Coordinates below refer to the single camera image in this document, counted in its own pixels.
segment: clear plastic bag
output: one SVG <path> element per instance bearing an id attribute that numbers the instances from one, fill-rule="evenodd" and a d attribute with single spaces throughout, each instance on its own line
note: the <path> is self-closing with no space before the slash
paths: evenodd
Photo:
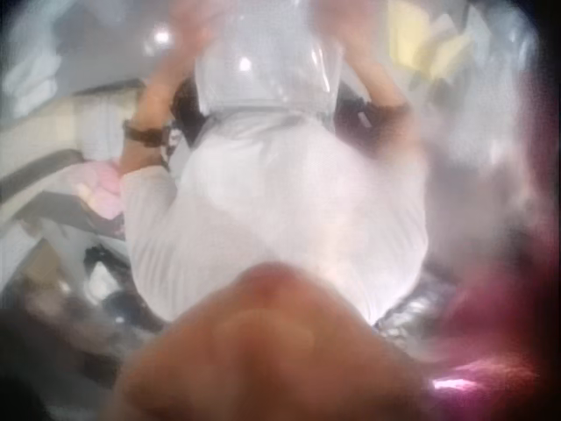
<path id="1" fill-rule="evenodd" d="M 342 48 L 310 23 L 309 0 L 231 0 L 217 40 L 196 63 L 203 114 L 289 108 L 330 117 Z"/>

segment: white shirt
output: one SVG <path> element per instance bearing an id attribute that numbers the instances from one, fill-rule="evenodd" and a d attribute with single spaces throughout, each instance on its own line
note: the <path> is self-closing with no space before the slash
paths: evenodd
<path id="1" fill-rule="evenodd" d="M 176 187 L 161 167 L 122 180 L 138 292 L 166 320 L 246 269 L 279 261 L 373 325 L 415 286 L 427 250 L 423 164 L 377 162 L 296 113 L 231 117 Z"/>

